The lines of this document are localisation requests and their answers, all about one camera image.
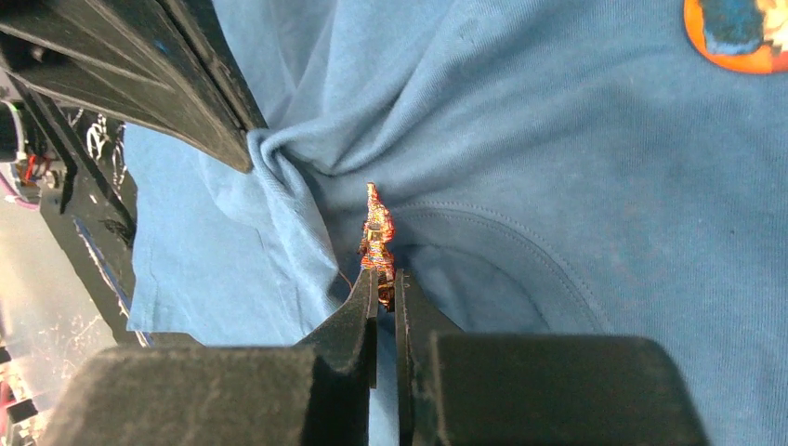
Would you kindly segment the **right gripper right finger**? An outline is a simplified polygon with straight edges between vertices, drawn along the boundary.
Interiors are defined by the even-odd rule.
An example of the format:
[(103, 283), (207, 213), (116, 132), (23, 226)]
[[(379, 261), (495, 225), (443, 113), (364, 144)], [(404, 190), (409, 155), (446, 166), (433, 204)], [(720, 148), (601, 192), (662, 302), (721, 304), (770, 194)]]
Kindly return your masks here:
[(706, 445), (676, 364), (639, 336), (461, 330), (395, 285), (402, 445)]

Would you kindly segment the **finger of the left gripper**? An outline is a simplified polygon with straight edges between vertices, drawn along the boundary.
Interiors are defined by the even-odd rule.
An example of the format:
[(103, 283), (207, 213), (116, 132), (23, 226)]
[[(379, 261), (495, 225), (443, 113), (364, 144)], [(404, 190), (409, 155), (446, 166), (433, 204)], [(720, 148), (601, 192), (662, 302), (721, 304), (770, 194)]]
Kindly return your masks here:
[(162, 6), (202, 64), (237, 125), (246, 131), (266, 128), (264, 116), (225, 39), (214, 3), (164, 0)]
[(182, 140), (247, 173), (246, 137), (163, 1), (5, 1), (1, 66), (31, 90)]

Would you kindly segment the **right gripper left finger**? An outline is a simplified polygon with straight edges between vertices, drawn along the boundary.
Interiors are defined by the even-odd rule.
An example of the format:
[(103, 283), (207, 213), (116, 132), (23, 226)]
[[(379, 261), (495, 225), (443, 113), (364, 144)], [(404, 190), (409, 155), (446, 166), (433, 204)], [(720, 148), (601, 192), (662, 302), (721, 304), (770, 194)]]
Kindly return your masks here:
[(44, 445), (365, 445), (376, 384), (377, 290), (290, 347), (116, 347), (72, 378)]

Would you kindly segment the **red flower brooch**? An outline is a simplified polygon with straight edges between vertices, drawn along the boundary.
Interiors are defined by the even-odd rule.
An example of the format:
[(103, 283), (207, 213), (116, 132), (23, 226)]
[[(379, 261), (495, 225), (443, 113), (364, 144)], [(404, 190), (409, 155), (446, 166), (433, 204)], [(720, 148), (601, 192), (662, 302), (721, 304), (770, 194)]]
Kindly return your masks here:
[(363, 222), (359, 246), (361, 266), (374, 270), (377, 278), (378, 302), (387, 312), (394, 310), (396, 268), (387, 244), (396, 235), (392, 215), (380, 199), (373, 182), (366, 183), (367, 217)]

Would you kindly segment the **blue t-shirt garment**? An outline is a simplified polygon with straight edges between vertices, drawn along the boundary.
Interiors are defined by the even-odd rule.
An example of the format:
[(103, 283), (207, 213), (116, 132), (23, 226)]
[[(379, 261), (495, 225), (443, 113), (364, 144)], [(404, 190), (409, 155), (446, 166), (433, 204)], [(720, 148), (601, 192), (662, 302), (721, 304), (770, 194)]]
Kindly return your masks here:
[(216, 1), (266, 127), (237, 172), (141, 126), (128, 328), (293, 344), (390, 245), (468, 331), (643, 335), (715, 445), (787, 441), (787, 76), (679, 1)]

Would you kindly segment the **round orange pin badge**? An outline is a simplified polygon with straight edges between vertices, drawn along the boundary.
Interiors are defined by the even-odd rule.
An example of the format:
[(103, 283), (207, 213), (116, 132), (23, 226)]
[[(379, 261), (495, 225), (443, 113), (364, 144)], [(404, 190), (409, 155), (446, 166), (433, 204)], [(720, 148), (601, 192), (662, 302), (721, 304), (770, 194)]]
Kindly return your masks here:
[(683, 2), (687, 36), (702, 56), (732, 72), (787, 72), (787, 3), (783, 0)]

